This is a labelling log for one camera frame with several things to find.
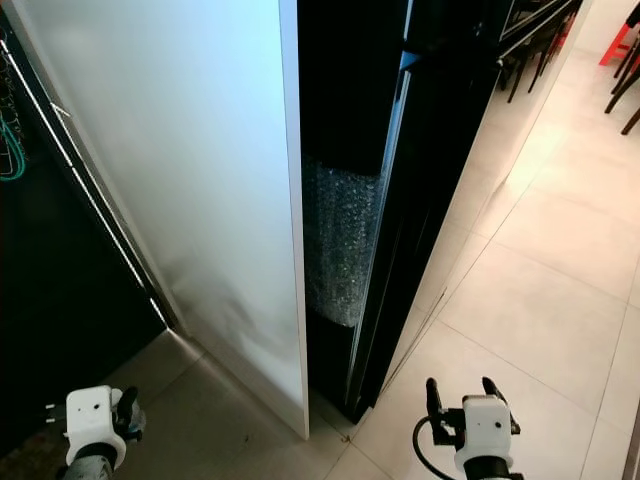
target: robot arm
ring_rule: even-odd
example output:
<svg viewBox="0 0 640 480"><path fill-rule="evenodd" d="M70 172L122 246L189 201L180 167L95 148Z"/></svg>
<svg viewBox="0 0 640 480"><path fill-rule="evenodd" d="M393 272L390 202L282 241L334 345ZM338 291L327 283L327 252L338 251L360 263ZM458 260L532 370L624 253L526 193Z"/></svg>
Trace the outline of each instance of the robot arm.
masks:
<svg viewBox="0 0 640 480"><path fill-rule="evenodd" d="M418 434L431 423L434 445L456 449L455 464L468 480L523 480L510 473L513 459L509 455L511 436L520 434L520 426L511 415L504 396L491 379L482 379L485 395L466 395L462 408L443 409L438 385L427 380L427 413L413 431L413 448L422 464L442 480L454 480L425 458L418 444Z"/></svg>
<svg viewBox="0 0 640 480"><path fill-rule="evenodd" d="M63 480L110 480L122 464L126 442L139 441L146 424L138 391L100 386L67 395L68 468Z"/></svg>

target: green cable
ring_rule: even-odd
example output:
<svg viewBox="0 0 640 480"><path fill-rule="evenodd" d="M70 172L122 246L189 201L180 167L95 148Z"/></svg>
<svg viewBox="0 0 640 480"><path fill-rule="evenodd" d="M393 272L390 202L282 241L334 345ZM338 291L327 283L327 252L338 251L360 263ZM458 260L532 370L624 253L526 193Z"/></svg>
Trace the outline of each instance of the green cable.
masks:
<svg viewBox="0 0 640 480"><path fill-rule="evenodd" d="M9 182L11 180L17 180L24 174L24 171L26 169L26 162L24 154L22 153L22 148L20 147L18 140L16 140L16 137L13 135L11 127L7 125L7 122L5 122L4 118L2 118L1 116L0 122L2 122L2 136L7 142L7 146L11 149L13 155L17 158L18 161L18 170L14 175L12 175L11 177L0 177L0 181Z"/></svg>

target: floor grout line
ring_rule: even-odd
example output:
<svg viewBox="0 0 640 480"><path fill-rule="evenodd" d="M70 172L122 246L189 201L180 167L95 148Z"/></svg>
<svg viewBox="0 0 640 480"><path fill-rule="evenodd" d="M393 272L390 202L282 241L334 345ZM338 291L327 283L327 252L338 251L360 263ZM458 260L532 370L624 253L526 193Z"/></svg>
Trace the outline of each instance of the floor grout line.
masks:
<svg viewBox="0 0 640 480"><path fill-rule="evenodd" d="M440 307L440 310L438 310L438 313L435 314L435 309L434 312L432 313L435 314L435 316L433 317L433 320L437 320L438 317L440 316L440 314L442 313L442 311L445 309L445 307L449 304L449 302L451 301L451 299L453 298L453 296L455 295L455 293L458 291L458 288L460 288L460 285L462 285L462 282L464 282L464 280L467 278L467 276L469 275L469 273L471 272L471 270L473 269L473 267L475 267L476 263L478 263L478 260L480 259L480 257L482 256L482 254L484 253L484 251L487 249L487 247L489 246L489 244L491 243L491 238L487 238L484 235L480 235L483 238L487 239L487 243L484 245L484 247L482 247L482 250L480 250L480 253L478 254L478 256L476 257L476 259L473 261L473 263L471 264L471 266L467 269L467 271L464 273L464 275L462 276L462 278L460 279L460 281L458 282L458 284L453 288L453 290L451 291L451 295L449 295L449 298L447 298L443 304L442 307Z"/></svg>
<svg viewBox="0 0 640 480"><path fill-rule="evenodd" d="M411 343L411 346L409 347L409 350L407 350L407 353L404 355L404 357L402 357L402 360L400 361L400 363L398 364L398 366L396 367L395 372L393 372L393 374L391 375L391 378L389 378L389 381L382 386L382 390L380 391L380 396L382 396L393 384L394 380L396 379L396 377L400 374L400 370L402 370L402 367L405 366L405 364L409 361L409 358L411 357L411 355L413 355L413 352L415 351L415 349L418 347L418 345L420 344L420 342L422 341L422 338L426 335L426 333L429 331L429 329L431 328L431 325L433 324L433 319L431 318L431 316L433 315L433 310L432 313L425 313L424 317L422 318L422 327L420 328L420 330L418 331L416 337L414 338L413 342Z"/></svg>
<svg viewBox="0 0 640 480"><path fill-rule="evenodd" d="M559 198L564 200L565 202L569 202L573 205L577 205L579 207L585 208L587 210L590 210L594 213L597 213L599 215L604 215L606 217L609 217L613 220L615 220L616 222L620 223L621 225L624 226L625 230L629 230L631 233L633 233L635 236L640 237L640 225L635 225L632 222L629 222L628 220L625 220L624 218L620 218L614 214L612 214L611 212L607 212L606 210L602 210L594 205L589 205L584 201L581 200L576 200L575 198L570 198L566 195L563 195L562 192L560 191L554 191L554 190L547 190L545 188L541 188L541 187L537 187L535 185L530 185L527 190L535 190L536 193L540 193L542 195L545 195L547 197L553 197L553 198Z"/></svg>
<svg viewBox="0 0 640 480"><path fill-rule="evenodd" d="M482 345L481 343L479 343L478 341L474 340L473 338L465 335L464 333L462 333L460 330L458 330L457 328L449 325L448 323L443 322L442 320L436 320L436 322L440 323L441 325L449 328L450 330L453 330L454 332L458 333L459 335L463 336L464 338L466 338L467 340L469 340L470 342L474 343L475 345L479 346L480 348L482 348L485 352L495 356L496 358L499 358L500 360L502 360L503 362L509 364L510 366L512 366L513 368L515 368L516 370L518 370L521 373L524 373L526 376L528 376L529 378L535 380L536 382L538 382L541 385L544 385L546 388L548 388L549 390L553 391L554 393L557 393L558 395L560 395L562 398L564 398L565 400L567 400L568 402L570 402L572 405L578 407L580 410L582 410L584 413L588 414L591 417L594 417L594 420L597 418L594 416L594 414L592 412L590 412L589 410L587 410L585 407L583 407L582 405L579 405L578 403L576 403L574 400L570 399L569 397L567 397L565 394L563 394L562 392L559 392L558 390L556 390L554 387L547 385L545 382L543 382L542 380L540 380L537 377L534 377L531 373L527 372L526 370L523 370L522 368L520 368L519 366L515 365L513 362L511 362L510 360L504 358L502 355L499 355L498 353L494 352L493 350L487 348L486 346Z"/></svg>
<svg viewBox="0 0 640 480"><path fill-rule="evenodd" d="M640 254L636 259L636 270L633 272L633 278L631 279L631 289L629 290L629 297L627 298L627 305L631 305L632 307L635 307L635 305L631 303L631 295L633 294L633 286L635 285L635 280L638 276L638 273L640 273Z"/></svg>
<svg viewBox="0 0 640 480"><path fill-rule="evenodd" d="M333 469L336 468L336 465L338 465L338 463L340 462L340 459L342 457L344 457L344 454L347 453L347 450L349 449L349 447L352 445L351 442L347 443L346 448L340 452L340 455L338 455L338 458L336 458L336 461L333 463L333 465L331 465L331 468L329 469L329 471L327 472L327 474L325 476L322 477L323 480L326 480L327 478L329 478L329 475L331 475L331 472L333 472Z"/></svg>
<svg viewBox="0 0 640 480"><path fill-rule="evenodd" d="M598 425L598 419L600 418L600 412L602 411L602 403L604 402L604 396L607 393L607 385L609 385L609 378L611 377L611 370L613 369L613 362L616 359L616 354L618 353L618 345L620 344L620 336L622 335L622 327L624 326L625 317L622 318L622 323L620 324L620 329L618 330L618 338L616 339L616 347L613 349L613 356L611 357L611 365L609 365L609 371L607 372L607 380L604 383L604 390L602 391L602 397L600 398L600 405L598 406L598 413L596 414L596 421L593 424L593 430L591 431L591 438L589 439L589 445L587 446L587 453L585 454L584 461L582 462L582 468L580 469L580 477L584 474L584 467L587 465L587 459L589 458L589 451L591 450L591 444L593 443L593 437L596 433L596 426Z"/></svg>
<svg viewBox="0 0 640 480"><path fill-rule="evenodd" d="M336 427L330 419L326 418L326 417L322 414L322 412L320 412L320 410L315 410L315 413L316 413L316 414L317 414L317 415L318 415L322 420L324 420L324 422L325 422L327 425L329 425L329 426L330 426L330 427L331 427L331 428L332 428L332 429L333 429L333 430L334 430L338 435L340 435L340 438L341 438L342 440L347 440L347 441L349 441L349 442L350 442L351 440L353 440L353 439L355 438L355 436L356 436L356 435L357 435L357 433L358 433L358 432L354 433L354 434L353 434L353 437L352 437L351 435L349 435L349 434L346 434L346 435L345 435L345 434L344 434L344 433L342 433L340 430L338 430L338 427ZM311 407L309 407L309 416L311 416Z"/></svg>
<svg viewBox="0 0 640 480"><path fill-rule="evenodd" d="M369 460L372 464L374 464L376 466L376 468L378 470L380 470L382 473L384 473L387 477L389 477L389 480L395 480L395 477L393 475L391 475L389 472L387 472L384 468L382 468L380 465L378 465L378 463L371 458L369 455L367 455L365 452L363 452L361 449L358 448L358 446L354 443L352 443L351 445L353 445L353 448L355 448L356 450L358 450L362 455L364 455L365 458L367 458L367 460Z"/></svg>
<svg viewBox="0 0 640 480"><path fill-rule="evenodd" d="M182 370L178 375L176 375L173 380L171 380L170 382L168 382L163 388L161 388L158 393L156 393L152 399L147 403L147 405L145 405L145 410L148 410L151 408L151 406L174 384L176 383L180 378L182 378L182 376L184 376L189 370L191 370L193 367L195 367L198 362L200 362L204 357L205 357L205 351L204 348L200 345L197 344L198 347L201 349L200 350L200 355L198 355L198 358L196 358L193 362L191 362L184 370Z"/></svg>
<svg viewBox="0 0 640 480"><path fill-rule="evenodd" d="M572 274L569 274L567 272L563 272L562 270L559 270L557 267L549 265L548 263L545 263L545 262L541 261L540 259L534 258L532 255L529 255L527 253L521 252L521 251L517 250L515 247L509 246L509 245L505 245L504 243L500 242L499 240L492 240L492 241L495 242L495 245L498 245L498 246L500 246L502 248L505 248L505 249L509 250L510 252L515 253L516 255L520 255L521 257L526 258L527 260L530 260L532 262L536 262L537 264L542 265L543 267L546 267L549 270L554 271L555 273L563 275L564 277L570 278L571 280L579 282L582 285L585 285L585 286L587 286L589 288L597 290L598 292L600 292L600 293L602 293L602 294L606 295L607 297L610 297L610 298L612 298L614 300L617 300L620 303L623 303L625 305L627 304L627 302L624 299L622 299L620 297L617 297L616 295L614 295L612 293L609 293L609 292L606 292L606 291L602 290L601 287L597 287L597 286L592 285L592 284L590 284L590 283L588 283L588 282L586 282L586 281L584 281L584 280L582 280L580 278L577 278L577 277L573 276Z"/></svg>

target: red chair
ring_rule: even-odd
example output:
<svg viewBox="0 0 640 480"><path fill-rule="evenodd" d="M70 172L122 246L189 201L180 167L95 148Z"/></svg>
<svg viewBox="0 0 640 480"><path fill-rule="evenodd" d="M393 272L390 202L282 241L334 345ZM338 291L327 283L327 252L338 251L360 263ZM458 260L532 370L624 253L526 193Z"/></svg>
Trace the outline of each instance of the red chair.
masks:
<svg viewBox="0 0 640 480"><path fill-rule="evenodd" d="M608 50L600 60L600 65L609 65L609 61L612 58L624 58L627 55L627 52L631 48L631 45L622 43L622 41L624 40L624 37L627 36L627 33L629 33L629 30L631 30L629 25L627 25L626 23L622 25L622 28L618 32L618 35L616 35L616 38L613 40L613 42L611 42Z"/></svg>
<svg viewBox="0 0 640 480"><path fill-rule="evenodd" d="M624 40L624 37L627 36L627 33L629 33L629 30L634 28L639 22L640 2L638 2L636 8L633 9L624 25L622 25L622 28L618 32L618 35L616 35L616 38L613 40L613 42L611 42L611 45L609 45L609 49L605 52L604 56L600 60L600 65L608 65L609 61L612 58L622 58L625 60L628 58L627 54L632 49L633 45L627 45L625 43L622 43L622 41Z"/></svg>
<svg viewBox="0 0 640 480"><path fill-rule="evenodd" d="M631 58L629 59L629 67L633 64L636 64L639 59L640 59L640 45L636 45L636 48L634 49L633 53L631 54ZM604 111L604 113L610 113L611 110L613 110L613 107L616 105L616 103L618 103L618 100L620 100L622 95L624 95L625 92L629 90L629 88L631 88L631 86L638 80L640 80L640 68L636 68L632 73L629 74L629 78L624 79L624 83L622 83L622 85L620 85L616 89L616 93L611 99L611 101L609 102L609 105L607 105L607 108ZM638 111L631 117L629 122L627 122L625 127L622 129L622 134L628 135L629 131L634 127L636 123L638 123L638 121L640 121L640 109L638 109Z"/></svg>

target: chair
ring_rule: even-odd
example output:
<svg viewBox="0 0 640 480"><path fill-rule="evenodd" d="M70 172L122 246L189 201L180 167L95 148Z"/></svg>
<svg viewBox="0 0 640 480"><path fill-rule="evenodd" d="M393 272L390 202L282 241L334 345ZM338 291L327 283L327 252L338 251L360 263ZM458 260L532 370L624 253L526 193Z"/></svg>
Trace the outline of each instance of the chair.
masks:
<svg viewBox="0 0 640 480"><path fill-rule="evenodd" d="M518 89L518 85L522 79L522 74L524 73L527 61L529 58L532 58L539 53L540 59L538 60L536 73L528 90L528 93L531 93L531 90L533 90L538 77L541 75L542 70L546 65L547 57L554 46L556 37L559 32L562 31L565 24L566 17L561 17L559 21L550 22L549 25L546 25L544 28L534 33L531 36L529 43L523 44L515 50L513 57L515 58L517 65L516 79L513 82L513 87L511 88L511 94L509 95L507 103L511 103L514 95L516 94L516 90Z"/></svg>
<svg viewBox="0 0 640 480"><path fill-rule="evenodd" d="M627 69L629 70L632 65L635 65L640 60L640 44L636 45L636 48L633 50L631 57L629 58L629 64L627 65ZM616 103L620 100L622 95L625 94L631 86L640 79L640 68L636 68L629 75L628 78L621 78L620 80L623 82L619 87L615 89L615 94L604 113L611 113L613 107L616 106ZM629 119L625 127L622 129L622 135L628 135L631 129L635 126L636 123L640 120L640 109Z"/></svg>
<svg viewBox="0 0 640 480"><path fill-rule="evenodd" d="M613 90L611 90L612 95L615 95L618 90L620 90L622 85L624 85L624 82L627 80L629 74L638 68L638 65L640 64L640 48L638 47L640 47L640 34L636 38L633 44L633 48L629 50L629 53L625 56L624 60L618 67L618 70L620 70L624 66L624 71L622 72L620 78L618 78L616 86L613 87Z"/></svg>
<svg viewBox="0 0 640 480"><path fill-rule="evenodd" d="M631 48L627 51L627 54L624 56L624 58L622 59L622 62L620 62L620 65L618 65L618 68L616 69L616 73L613 74L613 78L618 78L620 76L620 73L622 73L622 69L624 67L627 66L629 59L631 58L631 55L633 55L633 51L636 49L636 47L638 46L638 41L640 40L640 35L638 35L638 37L636 37L636 41L633 43L633 45L631 46Z"/></svg>
<svg viewBox="0 0 640 480"><path fill-rule="evenodd" d="M616 38L614 38L613 42L611 42L611 45L609 46L606 53L603 55L602 59L600 60L600 65L608 65L609 61L612 58L622 58L622 63L616 70L616 73L613 76L613 78L618 78L618 75L620 75L622 68L627 63L631 55L631 52L633 52L633 49L637 45L637 42L638 42L637 39L635 43L633 43L632 45L623 44L622 41L627 36L627 33L629 33L629 30L631 30L632 28L635 28L635 26L638 23L640 23L640 2L638 2L638 4L633 9L631 14L627 17L627 20L622 25L622 28L620 28L618 35L616 35Z"/></svg>

